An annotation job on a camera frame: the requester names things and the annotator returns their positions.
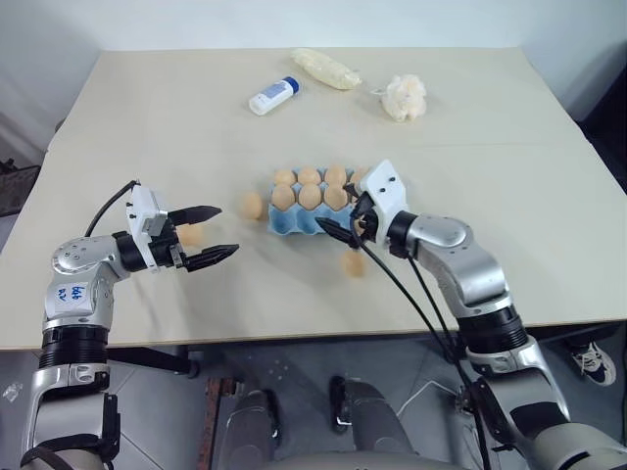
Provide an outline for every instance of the gray tile floor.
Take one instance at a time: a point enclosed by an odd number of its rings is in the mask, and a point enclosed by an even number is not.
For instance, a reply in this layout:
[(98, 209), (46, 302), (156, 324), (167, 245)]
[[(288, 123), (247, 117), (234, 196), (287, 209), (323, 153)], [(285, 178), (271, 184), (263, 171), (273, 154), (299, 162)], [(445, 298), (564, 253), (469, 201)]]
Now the gray tile floor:
[[(612, 387), (600, 388), (579, 377), (560, 348), (543, 347), (556, 379), (570, 405), (573, 420), (593, 424), (615, 439), (621, 437), (621, 400), (624, 367), (624, 327), (600, 342), (616, 360), (619, 377)], [(236, 373), (249, 384), (276, 391), (284, 424), (284, 440), (277, 456), (352, 448), (350, 433), (337, 437), (328, 428), (326, 387), (331, 375), (359, 377), (376, 386), (393, 408), (429, 380), (455, 389), (455, 370), (432, 347), (412, 339), (313, 342), (292, 345), (231, 345), (205, 347), (206, 359), (225, 358), (226, 365), (204, 360), (204, 370), (189, 380), (163, 371), (113, 362), (112, 391), (119, 396), (122, 414), (118, 469), (191, 469), (196, 466), (205, 411), (205, 383), (209, 376)], [(32, 352), (0, 352), (0, 391), (14, 381), (24, 389), (13, 402), (0, 399), (0, 468), (18, 468), (28, 383), (37, 359)], [(229, 407), (220, 411), (223, 423)], [(416, 450), (425, 456), (453, 461), (469, 469), (478, 452), (470, 419), (454, 411), (445, 392), (429, 387), (403, 415), (403, 424)], [(524, 469), (514, 452), (502, 452), (495, 468)]]

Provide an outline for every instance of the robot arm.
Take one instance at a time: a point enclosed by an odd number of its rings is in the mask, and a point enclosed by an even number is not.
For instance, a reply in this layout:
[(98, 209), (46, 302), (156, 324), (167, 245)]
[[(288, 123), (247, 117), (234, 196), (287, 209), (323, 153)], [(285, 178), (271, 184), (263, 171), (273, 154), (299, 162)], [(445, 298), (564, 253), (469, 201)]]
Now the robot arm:
[[(357, 187), (353, 219), (362, 241), (400, 258), (411, 257), (437, 280), (481, 377), (470, 391), (492, 436), (518, 449), (532, 468), (619, 468), (627, 448), (584, 424), (571, 423), (559, 386), (534, 338), (518, 316), (503, 270), (454, 218), (408, 211), (401, 177), (388, 161), (375, 166)], [(318, 223), (353, 248), (355, 230), (328, 219)]]
[(208, 206), (166, 211), (155, 193), (135, 185), (126, 203), (130, 233), (81, 237), (54, 252), (42, 355), (33, 375), (24, 430), (23, 468), (48, 468), (38, 466), (43, 460), (54, 469), (103, 469), (103, 462), (109, 464), (117, 455), (117, 397), (105, 392), (114, 284), (146, 268), (194, 271), (228, 258), (238, 245), (188, 256), (176, 235), (176, 225), (201, 222), (218, 213), (220, 209)]

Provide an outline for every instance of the white bottle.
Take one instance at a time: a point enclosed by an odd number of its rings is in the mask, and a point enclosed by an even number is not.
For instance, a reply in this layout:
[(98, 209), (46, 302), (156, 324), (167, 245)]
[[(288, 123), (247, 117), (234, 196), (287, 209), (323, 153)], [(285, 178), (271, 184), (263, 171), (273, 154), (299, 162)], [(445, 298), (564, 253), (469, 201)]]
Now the white bottle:
[(298, 81), (286, 76), (251, 98), (248, 106), (257, 116), (263, 116), (298, 93), (299, 88)]

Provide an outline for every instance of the sneaker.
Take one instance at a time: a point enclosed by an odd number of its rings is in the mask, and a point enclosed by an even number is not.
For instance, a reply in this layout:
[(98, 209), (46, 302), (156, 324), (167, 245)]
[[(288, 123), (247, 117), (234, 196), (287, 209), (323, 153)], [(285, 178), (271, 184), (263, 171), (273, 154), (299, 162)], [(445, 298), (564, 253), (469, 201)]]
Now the sneaker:
[(572, 358), (595, 384), (607, 387), (616, 381), (616, 366), (611, 357), (599, 348), (595, 342), (588, 345), (587, 351), (573, 352)]

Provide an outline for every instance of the blue egg carton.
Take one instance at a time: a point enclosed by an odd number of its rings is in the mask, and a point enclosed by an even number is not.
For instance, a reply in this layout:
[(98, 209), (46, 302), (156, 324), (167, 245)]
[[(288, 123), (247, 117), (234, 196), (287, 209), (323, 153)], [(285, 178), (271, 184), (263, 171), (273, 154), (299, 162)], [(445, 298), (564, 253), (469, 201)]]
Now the blue egg carton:
[[(294, 171), (294, 174), (298, 174), (299, 168), (295, 168), (292, 171)], [(322, 179), (322, 182), (318, 186), (320, 187), (322, 194), (324, 194), (324, 190), (328, 186), (328, 184), (323, 181), (324, 174), (326, 173), (326, 168), (318, 168), (317, 172), (320, 173), (320, 179)], [(347, 181), (351, 178), (352, 174), (353, 171), (347, 168)], [(274, 186), (275, 184), (271, 185), (270, 194), (272, 193)], [(298, 193), (300, 192), (302, 187), (303, 185), (299, 182), (296, 182), (292, 185), (292, 189), (294, 190), (294, 194), (296, 195), (296, 201), (298, 201)], [(324, 233), (324, 230), (322, 230), (315, 221), (316, 217), (326, 217), (335, 220), (340, 225), (342, 225), (342, 227), (348, 230), (352, 210), (353, 208), (351, 207), (350, 203), (339, 211), (334, 211), (324, 202), (320, 203), (318, 207), (311, 211), (305, 209), (303, 206), (298, 204), (298, 202), (288, 208), (287, 211), (280, 211), (272, 204), (269, 204), (267, 208), (267, 231), (275, 233), (276, 235), (288, 235), (290, 233), (304, 233), (305, 235), (315, 235), (317, 233)]]

